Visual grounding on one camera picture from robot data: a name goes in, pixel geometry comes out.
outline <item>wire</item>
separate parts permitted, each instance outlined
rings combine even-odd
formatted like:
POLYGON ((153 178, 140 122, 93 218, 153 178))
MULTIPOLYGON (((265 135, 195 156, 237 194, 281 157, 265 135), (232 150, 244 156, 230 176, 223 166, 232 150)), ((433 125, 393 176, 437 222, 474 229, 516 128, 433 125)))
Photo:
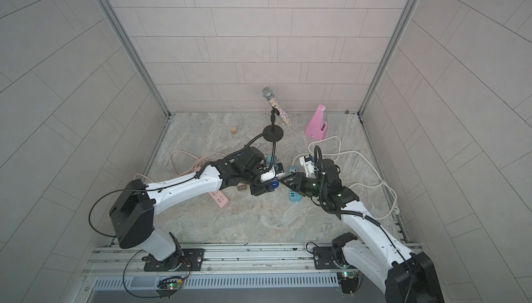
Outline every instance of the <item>wire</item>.
MULTIPOLYGON (((338 139, 338 152, 337 153, 326 153, 326 154, 322 154, 323 156, 336 156, 336 159, 334 159, 334 161, 338 160, 339 156, 342 155, 342 154, 349 154, 349 153, 355 153, 357 154, 358 156, 362 157, 362 159, 369 165, 369 167, 371 167, 371 169, 373 169, 373 171, 377 174, 377 177, 380 181, 379 184, 377 185, 365 185, 365 184, 362 184, 362 183, 353 183, 349 186, 349 188, 351 187, 354 187, 354 186, 362 186, 362 187, 366 187, 366 188, 369 188, 369 189, 372 189, 372 188, 376 188, 376 187, 380 187, 382 185, 384 185, 385 187, 387 187, 390 191, 390 193, 392 194, 392 197, 394 199, 393 203, 392 203, 392 206, 390 207, 390 211, 385 214, 384 216, 382 217, 376 217, 375 220, 383 220, 385 218, 387 218, 388 216, 390 216, 392 213, 395 213, 395 214, 399 214, 400 210, 399 210, 399 207, 397 206, 397 193, 395 192, 395 190, 393 188, 391 188, 383 179, 382 177, 380 176, 379 172, 377 171, 377 169, 369 162, 368 159, 366 159, 366 157, 364 155, 362 155, 361 153, 355 151, 355 150, 349 150, 349 151, 343 151, 341 152, 341 148, 342 148, 342 139, 340 139, 339 136, 332 136, 332 137, 329 137, 329 138, 325 138, 323 140, 316 140, 316 141, 313 141, 311 143, 309 143, 309 145, 307 146, 308 150, 309 150, 309 153, 312 154, 313 151, 311 150, 311 145, 314 145, 314 144, 317 144, 319 142, 323 142, 323 141, 327 141, 327 140, 331 140, 331 139, 338 139)), ((294 160, 292 161, 292 166, 294 166, 295 164, 295 161, 300 157, 300 156, 304 156, 304 155, 307 155, 309 153, 303 153, 303 154, 299 154, 298 156, 296 156, 294 158, 294 160)))
POLYGON ((135 296, 135 297, 138 297, 138 298, 160 298, 161 296, 157 295, 157 296, 138 296, 138 295, 135 295, 133 294, 132 292, 130 292, 126 286, 126 280, 125 280, 125 277, 126 277, 126 269, 128 268, 128 265, 129 263, 131 262, 131 260, 133 260, 133 258, 135 258, 135 256, 139 253, 141 253, 143 250, 139 250, 137 253, 133 254, 133 257, 131 257, 131 259, 128 260, 128 262, 126 263, 126 266, 124 267, 124 272, 122 273, 122 285, 124 286, 124 289, 126 290, 126 292, 128 292, 131 296, 135 296))

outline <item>black cable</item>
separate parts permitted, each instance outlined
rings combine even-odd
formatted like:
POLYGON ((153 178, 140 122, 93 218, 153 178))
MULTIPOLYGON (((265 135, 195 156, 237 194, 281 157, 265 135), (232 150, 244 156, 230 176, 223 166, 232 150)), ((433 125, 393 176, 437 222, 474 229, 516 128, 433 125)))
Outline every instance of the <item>black cable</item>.
POLYGON ((128 265, 131 262, 131 260, 133 260, 133 258, 135 258, 135 256, 137 254, 141 253, 141 252, 142 252, 142 250, 139 250, 137 253, 133 254, 133 257, 131 257, 131 259, 127 262, 126 266, 124 267, 124 272, 122 273, 122 285, 124 286, 124 289, 126 290, 126 292, 128 292, 131 296, 135 296, 135 297, 138 297, 138 298, 160 298, 159 295, 157 295, 157 296, 137 296, 137 295, 133 294, 132 292, 130 292, 128 290, 128 288, 126 287, 126 280, 125 280, 126 269, 128 268, 128 265))

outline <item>glittery microphone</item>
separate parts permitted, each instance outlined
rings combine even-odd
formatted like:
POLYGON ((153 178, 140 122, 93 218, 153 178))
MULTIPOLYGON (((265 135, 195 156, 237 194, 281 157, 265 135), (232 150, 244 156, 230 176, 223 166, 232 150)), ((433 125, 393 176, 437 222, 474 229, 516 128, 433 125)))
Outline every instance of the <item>glittery microphone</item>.
POLYGON ((264 87, 262 89, 262 96, 263 98, 267 99, 270 105, 273 108, 276 108, 279 111, 279 117, 283 120, 286 126, 291 126, 292 121, 290 120, 290 117, 288 116, 288 113, 281 107, 279 104, 279 101, 275 98, 275 95, 273 94, 273 91, 270 87, 264 87))

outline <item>white power cord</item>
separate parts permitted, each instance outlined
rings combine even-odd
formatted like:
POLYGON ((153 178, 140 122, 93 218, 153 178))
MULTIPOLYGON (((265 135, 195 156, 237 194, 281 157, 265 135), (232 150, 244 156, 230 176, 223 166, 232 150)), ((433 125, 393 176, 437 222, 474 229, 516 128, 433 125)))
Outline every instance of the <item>white power cord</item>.
POLYGON ((373 171, 377 174, 377 177, 379 178, 380 180, 380 183, 377 184, 377 185, 365 185, 365 184, 362 184, 362 183, 353 183, 349 186, 349 188, 351 187, 354 187, 356 185, 359 185, 361 187, 367 187, 369 189, 372 189, 374 187, 380 187, 381 185, 384 185, 385 187, 388 187, 388 189, 390 190, 390 192, 392 193, 392 197, 394 198, 394 202, 392 203, 392 206, 390 207, 390 211, 382 216, 382 217, 376 217, 375 220, 382 220, 384 218, 387 218, 388 216, 390 216, 392 213, 395 213, 395 214, 399 214, 400 210, 399 210, 399 207, 397 206, 397 193, 394 191, 393 188, 391 188, 388 183, 386 183, 382 177, 380 176, 379 172, 377 172, 377 170, 375 169, 375 167, 368 161, 368 159, 365 158, 364 155, 362 155, 361 153, 357 152, 357 151, 343 151, 343 152, 340 152, 340 150, 342 149, 342 139, 340 139, 340 137, 334 135, 332 137, 329 137, 329 138, 325 138, 323 140, 317 140, 317 141, 313 141, 311 142, 309 145, 308 145, 308 150, 309 150, 309 153, 304 153, 304 154, 299 154, 298 156, 296 156, 294 158, 294 160, 292 161, 292 166, 294 166, 295 162, 297 159, 299 159, 299 157, 301 156, 304 156, 304 155, 307 155, 307 154, 313 154, 313 150, 311 150, 311 146, 316 144, 316 143, 319 143, 319 142, 323 142, 323 141, 327 141, 327 140, 330 140, 330 139, 338 139, 338 152, 337 153, 328 153, 328 154, 325 154, 323 153, 322 155, 323 156, 334 156, 336 155, 336 159, 334 159, 334 161, 338 160, 338 157, 342 154, 349 154, 349 153, 355 153, 355 154, 358 154, 360 157, 362 157, 364 159, 364 161, 366 161, 366 163, 371 167, 371 169, 373 169, 373 171))

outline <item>blue power strip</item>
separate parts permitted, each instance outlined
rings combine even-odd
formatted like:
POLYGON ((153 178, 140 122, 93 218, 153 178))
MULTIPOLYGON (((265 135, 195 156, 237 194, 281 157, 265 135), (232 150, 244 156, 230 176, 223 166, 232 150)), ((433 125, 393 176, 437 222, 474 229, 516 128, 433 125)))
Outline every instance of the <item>blue power strip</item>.
MULTIPOLYGON (((290 166, 290 167, 288 167, 288 174, 295 173, 295 172, 297 172, 297 170, 298 170, 297 166, 290 166)), ((297 201, 301 200, 301 196, 298 193, 296 193, 296 192, 294 192, 292 190, 289 190, 289 191, 290 191, 289 193, 290 193, 290 201, 291 202, 297 202, 297 201)))

